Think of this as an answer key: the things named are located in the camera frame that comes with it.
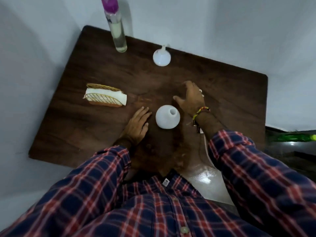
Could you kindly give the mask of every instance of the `plaid shirt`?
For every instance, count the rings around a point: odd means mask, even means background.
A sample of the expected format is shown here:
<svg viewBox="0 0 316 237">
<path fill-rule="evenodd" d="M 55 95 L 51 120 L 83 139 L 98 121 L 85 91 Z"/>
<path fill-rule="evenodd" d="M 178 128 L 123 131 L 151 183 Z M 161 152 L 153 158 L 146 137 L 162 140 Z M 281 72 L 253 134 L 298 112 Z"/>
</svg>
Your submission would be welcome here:
<svg viewBox="0 0 316 237">
<path fill-rule="evenodd" d="M 121 185 L 129 152 L 114 146 L 49 191 L 1 236 L 316 236 L 316 185 L 256 150 L 241 133 L 219 131 L 209 154 L 240 217 L 204 199 L 175 174 Z"/>
</svg>

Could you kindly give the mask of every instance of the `white wall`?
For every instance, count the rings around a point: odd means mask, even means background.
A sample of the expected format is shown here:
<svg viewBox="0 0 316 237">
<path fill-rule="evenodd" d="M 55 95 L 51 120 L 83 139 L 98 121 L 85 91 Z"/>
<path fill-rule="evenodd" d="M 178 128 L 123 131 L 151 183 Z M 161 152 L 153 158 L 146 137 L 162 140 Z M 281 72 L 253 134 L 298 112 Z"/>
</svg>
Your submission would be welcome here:
<svg viewBox="0 0 316 237">
<path fill-rule="evenodd" d="M 314 0 L 119 3 L 129 36 L 267 74 L 267 125 L 316 129 Z M 100 0 L 0 0 L 0 228 L 70 171 L 27 152 L 85 25 L 108 30 Z"/>
</svg>

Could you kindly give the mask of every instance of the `purple bottle cap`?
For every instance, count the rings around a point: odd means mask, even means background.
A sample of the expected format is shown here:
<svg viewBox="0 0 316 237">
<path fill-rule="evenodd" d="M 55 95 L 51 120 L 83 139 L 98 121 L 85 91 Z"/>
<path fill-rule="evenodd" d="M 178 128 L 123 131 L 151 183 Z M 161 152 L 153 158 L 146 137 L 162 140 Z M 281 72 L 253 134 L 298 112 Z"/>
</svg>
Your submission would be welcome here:
<svg viewBox="0 0 316 237">
<path fill-rule="evenodd" d="M 118 0 L 102 0 L 102 4 L 106 12 L 116 13 L 119 10 Z"/>
</svg>

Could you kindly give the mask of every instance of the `white vase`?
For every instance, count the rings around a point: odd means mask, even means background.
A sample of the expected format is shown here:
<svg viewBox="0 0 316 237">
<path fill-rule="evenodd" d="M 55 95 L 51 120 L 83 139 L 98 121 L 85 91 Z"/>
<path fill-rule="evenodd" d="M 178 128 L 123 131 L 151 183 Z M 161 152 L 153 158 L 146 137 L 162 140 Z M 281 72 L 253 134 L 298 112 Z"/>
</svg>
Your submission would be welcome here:
<svg viewBox="0 0 316 237">
<path fill-rule="evenodd" d="M 180 122 L 180 113 L 174 106 L 163 105 L 156 112 L 156 123 L 160 128 L 172 129 Z"/>
</svg>

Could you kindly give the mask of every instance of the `wooden table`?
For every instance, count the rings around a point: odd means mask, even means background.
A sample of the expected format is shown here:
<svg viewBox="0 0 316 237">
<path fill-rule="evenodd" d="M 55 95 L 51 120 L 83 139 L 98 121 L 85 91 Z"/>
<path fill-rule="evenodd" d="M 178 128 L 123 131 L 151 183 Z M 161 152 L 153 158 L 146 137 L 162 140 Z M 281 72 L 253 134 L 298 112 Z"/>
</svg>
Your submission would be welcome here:
<svg viewBox="0 0 316 237">
<path fill-rule="evenodd" d="M 132 163 L 152 171 L 186 167 L 204 143 L 172 99 L 173 95 L 185 97 L 185 80 L 203 90 L 206 105 L 222 123 L 251 137 L 259 148 L 264 146 L 266 75 L 174 49 L 168 49 L 170 64 L 159 67 L 152 56 L 160 46 L 126 39 L 127 51 L 118 53 L 110 32 L 83 28 L 30 149 L 31 158 L 77 167 L 94 152 L 111 146 L 134 112 L 148 106 L 153 112 L 149 131 Z M 128 96 L 127 105 L 89 104 L 83 99 L 87 83 L 121 89 Z M 179 109 L 181 121 L 175 129 L 157 126 L 155 114 L 162 105 Z"/>
</svg>

